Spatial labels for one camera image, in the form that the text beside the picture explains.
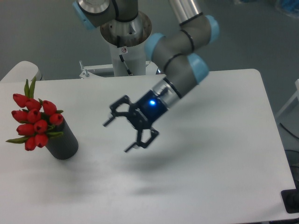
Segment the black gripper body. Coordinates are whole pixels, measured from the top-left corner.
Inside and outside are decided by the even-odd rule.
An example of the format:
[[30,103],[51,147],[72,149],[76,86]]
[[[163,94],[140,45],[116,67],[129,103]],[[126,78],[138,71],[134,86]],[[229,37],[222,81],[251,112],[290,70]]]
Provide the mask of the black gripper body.
[[149,90],[135,103],[131,103],[130,98],[125,95],[125,103],[129,105],[126,117],[136,130],[150,129],[168,111],[153,90]]

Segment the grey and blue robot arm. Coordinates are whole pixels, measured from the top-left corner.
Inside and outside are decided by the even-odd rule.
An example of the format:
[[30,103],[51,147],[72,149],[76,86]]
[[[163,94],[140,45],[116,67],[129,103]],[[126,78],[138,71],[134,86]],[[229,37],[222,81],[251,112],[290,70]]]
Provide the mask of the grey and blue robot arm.
[[165,77],[138,101],[123,96],[110,105],[111,118],[125,117],[137,131],[132,147],[147,148],[158,136],[153,123],[197,86],[209,73],[195,50],[214,42],[219,25],[204,15],[195,0],[171,0],[180,30],[172,37],[152,33],[152,24],[136,0],[76,0],[73,8],[87,29],[100,30],[109,44],[113,72],[119,76],[146,73],[150,59]]

